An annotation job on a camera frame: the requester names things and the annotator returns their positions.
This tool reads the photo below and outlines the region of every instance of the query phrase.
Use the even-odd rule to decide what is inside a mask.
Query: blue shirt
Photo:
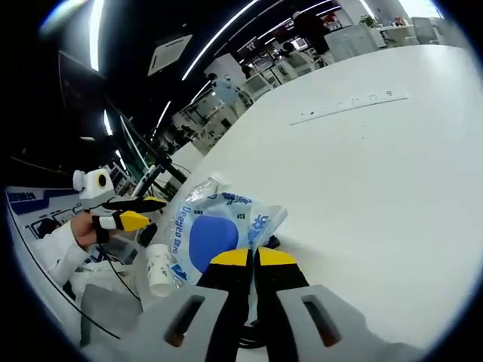
[[[215,79],[211,82],[211,86],[217,98],[227,106],[234,106],[238,102],[238,92],[235,86],[226,79]]]

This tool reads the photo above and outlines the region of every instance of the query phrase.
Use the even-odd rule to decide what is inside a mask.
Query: potted plant
[[[361,17],[359,24],[365,24],[368,28],[375,28],[377,25],[377,20],[369,15],[364,15]]]

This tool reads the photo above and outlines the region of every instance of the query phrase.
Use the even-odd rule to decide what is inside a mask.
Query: plastic bag
[[[264,245],[287,216],[281,206],[230,192],[187,199],[174,218],[171,252],[177,264],[171,270],[191,284],[198,282],[216,255]]]

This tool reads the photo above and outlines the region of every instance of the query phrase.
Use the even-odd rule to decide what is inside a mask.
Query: yellow tip
[[[151,222],[147,217],[134,211],[125,211],[119,215],[121,219],[122,228],[125,232],[133,232],[134,230],[142,229]]]
[[[221,265],[247,265],[248,249],[235,249],[218,254],[211,260],[211,264]]]
[[[149,200],[151,200],[151,201],[157,201],[157,202],[162,202],[163,204],[166,204],[166,201],[165,200],[162,200],[160,198],[155,198],[154,196],[146,196],[144,198],[144,201],[149,201]]]
[[[283,251],[259,247],[258,253],[260,254],[261,265],[297,264],[297,261],[293,256],[284,253]]]

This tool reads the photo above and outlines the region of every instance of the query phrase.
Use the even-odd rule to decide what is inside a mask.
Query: desk
[[[382,28],[378,28],[380,32],[387,32],[388,30],[394,30],[394,29],[409,29],[409,28],[414,28],[412,25],[400,25],[400,26],[383,26]]]
[[[405,39],[409,36],[415,36],[414,26],[404,25],[404,26],[384,26],[378,29],[379,32],[386,33],[389,38],[391,38],[395,44],[399,47],[406,45]]]
[[[289,125],[321,100],[385,89],[409,99]],[[384,339],[428,348],[483,266],[482,89],[465,51],[444,45],[318,69],[249,108],[173,204],[219,172],[234,191],[285,205],[276,234],[308,282],[354,305]]]

